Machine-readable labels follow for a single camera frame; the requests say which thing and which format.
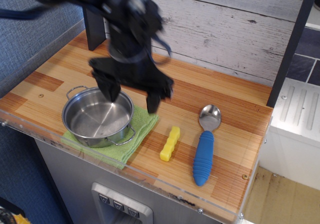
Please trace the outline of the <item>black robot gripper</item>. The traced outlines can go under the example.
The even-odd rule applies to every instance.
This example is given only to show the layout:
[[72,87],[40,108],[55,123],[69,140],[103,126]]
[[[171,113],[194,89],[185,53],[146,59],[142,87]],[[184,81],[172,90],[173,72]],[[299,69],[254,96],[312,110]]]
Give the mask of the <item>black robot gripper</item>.
[[148,113],[157,112],[161,99],[171,98],[174,81],[156,67],[149,49],[127,57],[110,46],[109,55],[89,61],[98,88],[108,101],[116,101],[121,85],[147,92]]

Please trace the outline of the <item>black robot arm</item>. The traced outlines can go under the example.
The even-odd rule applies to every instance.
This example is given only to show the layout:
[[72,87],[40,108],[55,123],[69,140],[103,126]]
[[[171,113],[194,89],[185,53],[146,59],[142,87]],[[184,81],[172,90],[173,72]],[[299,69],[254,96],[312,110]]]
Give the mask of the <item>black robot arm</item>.
[[151,41],[162,30],[158,6],[152,0],[37,0],[47,6],[69,2],[105,18],[110,33],[109,57],[89,61],[103,95],[115,101],[121,86],[145,91],[149,113],[170,98],[173,79],[152,58]]

